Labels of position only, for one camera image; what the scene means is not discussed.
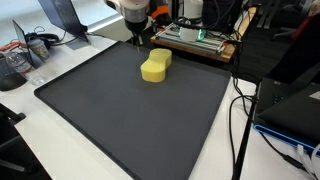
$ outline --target floor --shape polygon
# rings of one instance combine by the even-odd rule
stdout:
[[[290,46],[290,41],[280,40],[276,42],[270,41],[273,34],[277,33],[280,25],[286,20],[286,26],[294,26],[297,22],[295,20],[287,21],[286,16],[277,14],[275,20],[272,22],[270,30],[258,29],[255,24],[249,28],[244,40],[243,53],[240,58],[239,72],[250,73],[257,78],[262,78],[268,73],[281,59],[285,51]],[[143,37],[146,48],[154,48],[155,46],[150,43],[149,39],[152,36],[152,31],[147,30]],[[174,54],[188,60],[197,61],[210,66],[221,69],[229,69],[232,63],[225,64],[199,56],[190,55],[184,52],[174,51]],[[297,85],[306,84],[312,76],[319,70],[319,65],[303,75],[297,82]],[[254,81],[249,76],[243,77],[246,80]],[[1,138],[0,144],[10,137],[17,134],[12,127],[1,124],[0,126]],[[51,179],[41,164],[38,162],[29,147],[22,141],[21,143],[12,146],[5,152],[2,152],[0,158],[6,159],[10,162],[18,163],[24,166],[35,165],[39,169],[36,173],[26,174],[17,173],[4,167],[0,167],[0,179],[2,180],[48,180]]]

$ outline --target yellow sponge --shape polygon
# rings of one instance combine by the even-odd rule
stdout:
[[[172,53],[168,49],[157,48],[150,52],[149,58],[141,65],[142,78],[149,82],[161,82],[166,77],[166,69],[171,64]]]

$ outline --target white wall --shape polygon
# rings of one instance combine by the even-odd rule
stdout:
[[[54,27],[43,12],[38,0],[0,1],[0,46],[17,38],[12,19],[17,21],[25,33],[33,32],[36,26],[43,26],[45,29]],[[72,0],[72,2],[80,22],[88,25],[89,28],[95,27],[95,33],[120,41],[126,41],[131,37],[121,15],[105,5],[103,0]]]

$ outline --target white cable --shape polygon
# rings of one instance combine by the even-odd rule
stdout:
[[[319,169],[319,164],[318,166],[316,165],[316,158],[317,158],[316,155],[319,150],[320,150],[320,144],[318,144],[318,146],[313,150],[311,155],[311,163],[312,163],[313,171],[318,179],[320,179],[320,169]]]
[[[303,164],[303,167],[307,170],[308,174],[314,178],[314,175],[313,175],[314,172],[313,172],[311,160],[309,157],[306,157],[306,155],[304,154],[303,146],[298,144],[297,150],[300,157],[300,162]]]

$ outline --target black mat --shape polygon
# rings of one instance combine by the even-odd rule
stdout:
[[[188,179],[230,74],[173,58],[165,81],[149,83],[148,55],[117,43],[35,95],[134,179]]]

